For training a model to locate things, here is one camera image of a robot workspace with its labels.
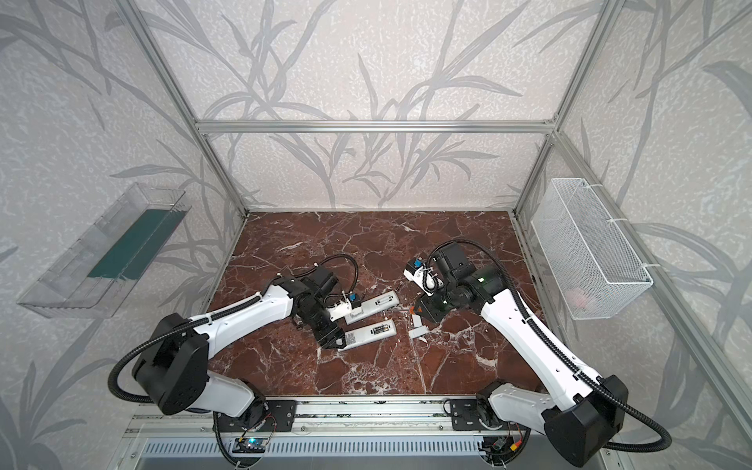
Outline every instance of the cable tie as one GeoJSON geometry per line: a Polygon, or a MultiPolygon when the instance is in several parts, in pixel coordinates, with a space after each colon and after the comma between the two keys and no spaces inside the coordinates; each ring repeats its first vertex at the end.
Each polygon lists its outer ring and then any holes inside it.
{"type": "Polygon", "coordinates": [[[209,323],[206,323],[206,324],[211,325],[212,323],[214,323],[214,319],[212,319],[211,316],[217,313],[221,313],[221,312],[211,311],[211,312],[206,312],[205,314],[196,315],[197,318],[194,321],[200,321],[202,318],[205,318],[209,320],[209,323]]]}

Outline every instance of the small paper piece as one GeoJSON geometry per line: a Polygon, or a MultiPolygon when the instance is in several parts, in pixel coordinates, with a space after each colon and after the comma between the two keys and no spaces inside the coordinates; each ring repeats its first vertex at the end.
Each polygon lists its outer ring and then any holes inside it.
{"type": "Polygon", "coordinates": [[[410,338],[417,338],[418,336],[425,335],[428,332],[428,326],[419,326],[416,329],[412,329],[408,332],[410,338]]]}

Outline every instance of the green mat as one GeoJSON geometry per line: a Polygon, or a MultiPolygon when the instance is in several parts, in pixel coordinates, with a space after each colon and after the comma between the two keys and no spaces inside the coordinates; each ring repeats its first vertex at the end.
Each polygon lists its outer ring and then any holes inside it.
{"type": "Polygon", "coordinates": [[[183,220],[184,211],[147,209],[87,277],[137,280],[183,220]]]}

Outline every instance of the red marble surface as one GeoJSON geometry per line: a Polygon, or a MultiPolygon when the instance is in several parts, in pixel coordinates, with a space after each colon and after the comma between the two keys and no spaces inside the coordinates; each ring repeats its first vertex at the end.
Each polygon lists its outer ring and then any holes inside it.
{"type": "MultiPolygon", "coordinates": [[[[243,378],[267,396],[358,394],[475,394],[495,379],[540,387],[517,351],[472,311],[454,311],[430,332],[410,339],[409,307],[419,288],[402,276],[413,256],[425,257],[442,241],[471,238],[505,263],[525,302],[540,304],[506,212],[331,212],[251,214],[210,309],[221,308],[263,288],[278,272],[299,271],[334,253],[360,264],[356,291],[364,299],[395,290],[401,305],[345,325],[345,331],[394,320],[397,336],[349,351],[321,350],[308,327],[281,320],[218,353],[213,371],[243,378]]],[[[488,263],[468,247],[476,265],[488,263]]],[[[327,264],[345,286],[352,279],[344,260],[327,264]]]]}

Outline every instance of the black cable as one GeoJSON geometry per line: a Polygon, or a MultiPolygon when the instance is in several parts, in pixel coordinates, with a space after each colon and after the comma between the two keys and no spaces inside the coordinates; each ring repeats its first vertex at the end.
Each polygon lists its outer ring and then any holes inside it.
{"type": "Polygon", "coordinates": [[[530,439],[530,429],[527,430],[527,432],[525,433],[525,435],[522,438],[522,442],[520,442],[520,446],[514,451],[514,453],[512,454],[512,456],[509,457],[509,459],[507,459],[507,460],[504,461],[505,465],[520,456],[520,454],[522,453],[523,449],[527,445],[528,439],[530,439]]]}
{"type": "MultiPolygon", "coordinates": [[[[527,313],[527,309],[525,308],[525,304],[523,304],[522,299],[520,298],[520,294],[517,291],[517,288],[514,285],[514,281],[512,280],[511,276],[507,272],[506,267],[502,264],[501,261],[499,261],[491,251],[483,246],[482,244],[473,241],[468,240],[466,238],[455,238],[453,240],[446,241],[440,245],[438,245],[429,255],[428,259],[426,260],[426,272],[428,272],[430,268],[431,260],[433,259],[434,255],[438,250],[440,250],[443,247],[446,247],[449,244],[452,243],[460,243],[460,244],[469,244],[473,247],[476,247],[480,251],[486,254],[491,261],[493,261],[493,264],[496,265],[497,269],[499,270],[500,275],[502,276],[502,279],[504,281],[504,284],[507,285],[507,288],[509,289],[509,292],[512,295],[512,298],[514,299],[514,303],[517,305],[517,308],[519,309],[520,313],[522,314],[523,318],[525,320],[530,320],[530,314],[527,313]]],[[[427,292],[433,292],[433,290],[428,290],[428,286],[426,285],[426,278],[427,276],[423,276],[423,289],[427,292]]],[[[582,372],[577,365],[575,365],[574,362],[572,362],[571,359],[569,359],[566,354],[564,354],[552,341],[548,336],[543,333],[543,330],[538,326],[538,324],[532,320],[532,321],[526,321],[525,322],[533,332],[543,341],[543,343],[548,347],[548,349],[553,352],[556,357],[558,357],[562,362],[564,362],[564,365],[566,365],[569,370],[575,373],[575,377],[582,379],[587,386],[589,386],[595,393],[598,393],[603,399],[605,399],[607,402],[611,403],[613,406],[620,408],[624,410],[625,413],[627,413],[629,416],[635,418],[636,420],[640,421],[647,427],[651,428],[653,431],[656,432],[660,436],[660,439],[655,442],[648,442],[646,444],[622,444],[620,442],[608,442],[603,447],[607,449],[613,449],[613,450],[621,450],[623,452],[657,452],[659,450],[664,450],[668,448],[671,445],[672,438],[669,434],[669,431],[666,430],[663,426],[658,424],[655,420],[650,418],[649,416],[641,413],[640,411],[636,410],[632,406],[629,406],[628,404],[622,402],[615,396],[613,396],[608,390],[606,390],[604,387],[602,387],[600,384],[596,383],[593,379],[591,379],[587,374],[582,372]]]]}
{"type": "Polygon", "coordinates": [[[240,463],[240,460],[235,460],[227,451],[225,444],[222,442],[222,436],[220,436],[219,413],[215,411],[214,413],[212,413],[212,416],[214,417],[214,437],[217,440],[217,446],[220,448],[222,457],[224,457],[225,460],[235,468],[250,468],[250,465],[243,465],[242,463],[240,463]]]}
{"type": "MultiPolygon", "coordinates": [[[[232,315],[240,310],[243,310],[248,305],[252,305],[258,302],[259,299],[260,297],[254,296],[248,302],[243,302],[242,304],[236,305],[235,307],[228,308],[227,310],[211,315],[211,321],[216,321],[220,318],[224,318],[228,315],[232,315]]],[[[166,339],[170,339],[173,336],[181,335],[184,332],[188,331],[189,329],[196,328],[197,326],[204,325],[206,323],[209,323],[209,319],[207,317],[203,317],[200,320],[195,320],[192,322],[185,323],[183,325],[179,325],[175,329],[170,330],[163,335],[159,335],[156,338],[151,338],[149,341],[139,344],[136,348],[134,348],[125,356],[123,356],[121,360],[117,361],[115,366],[110,371],[110,374],[107,377],[107,388],[110,390],[110,393],[112,393],[117,398],[124,400],[126,402],[154,403],[154,401],[148,395],[136,395],[134,393],[126,392],[125,390],[120,388],[120,385],[117,383],[117,378],[120,376],[120,372],[122,372],[123,369],[126,367],[126,365],[128,365],[129,362],[135,359],[136,356],[143,353],[145,350],[149,349],[155,344],[158,344],[159,342],[164,341],[166,339]]]]}
{"type": "MultiPolygon", "coordinates": [[[[358,262],[355,260],[355,258],[348,255],[347,253],[339,253],[339,254],[331,255],[331,256],[324,258],[323,261],[318,262],[318,265],[323,265],[337,258],[345,258],[347,261],[349,261],[353,265],[353,268],[354,268],[353,282],[350,284],[350,291],[349,291],[349,292],[353,292],[355,290],[355,286],[358,284],[358,262]]],[[[293,277],[308,276],[314,271],[316,271],[316,266],[298,274],[293,273],[293,277]]]]}
{"type": "MultiPolygon", "coordinates": [[[[352,292],[355,290],[355,286],[358,282],[358,262],[353,258],[352,256],[346,254],[346,253],[340,253],[336,255],[331,255],[326,257],[322,262],[319,264],[322,265],[326,262],[329,262],[333,259],[337,258],[345,258],[348,261],[350,261],[353,264],[353,267],[355,268],[355,274],[353,276],[353,283],[350,286],[350,291],[352,292]]],[[[305,273],[295,275],[295,277],[301,277],[308,275],[315,271],[316,268],[309,269],[305,273]]],[[[274,279],[270,280],[266,286],[264,287],[264,290],[261,292],[261,296],[254,296],[251,299],[249,299],[247,302],[243,302],[242,304],[236,305],[235,307],[228,308],[227,310],[223,310],[219,313],[216,313],[211,316],[211,321],[218,320],[220,318],[224,318],[228,315],[232,315],[236,312],[239,312],[240,310],[243,310],[246,307],[249,307],[255,303],[257,303],[261,297],[263,297],[266,294],[266,291],[271,286],[271,283],[274,282],[274,279]]],[[[163,335],[157,336],[156,338],[152,338],[149,341],[146,341],[142,344],[139,344],[136,348],[128,352],[121,360],[119,360],[115,366],[110,371],[109,376],[107,377],[107,388],[110,390],[110,393],[112,393],[117,398],[124,400],[126,402],[133,402],[133,403],[153,403],[153,400],[148,395],[136,395],[134,393],[126,392],[122,388],[120,388],[120,385],[117,383],[117,379],[120,376],[120,373],[123,371],[123,369],[128,365],[129,362],[131,362],[133,359],[135,359],[139,354],[143,353],[145,350],[149,349],[150,347],[154,346],[155,344],[158,344],[161,341],[164,341],[166,339],[172,338],[173,336],[180,335],[192,328],[195,328],[200,325],[204,325],[206,323],[209,323],[209,319],[204,317],[200,320],[192,321],[190,323],[185,323],[183,325],[178,326],[177,328],[166,332],[163,335]]]]}

